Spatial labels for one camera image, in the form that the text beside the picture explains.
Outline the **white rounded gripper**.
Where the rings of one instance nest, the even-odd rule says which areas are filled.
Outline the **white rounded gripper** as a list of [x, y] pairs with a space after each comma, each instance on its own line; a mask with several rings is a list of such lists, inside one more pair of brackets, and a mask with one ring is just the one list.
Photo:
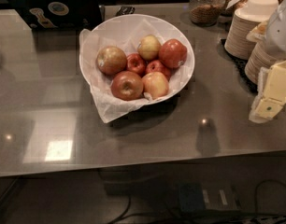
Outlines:
[[[246, 38], [250, 42], [265, 40], [266, 51], [286, 60], [286, 0], [278, 6], [269, 21], [255, 26]], [[249, 120], [265, 123], [272, 120], [286, 105], [286, 61], [262, 67], [258, 76], [258, 94], [251, 106]]]

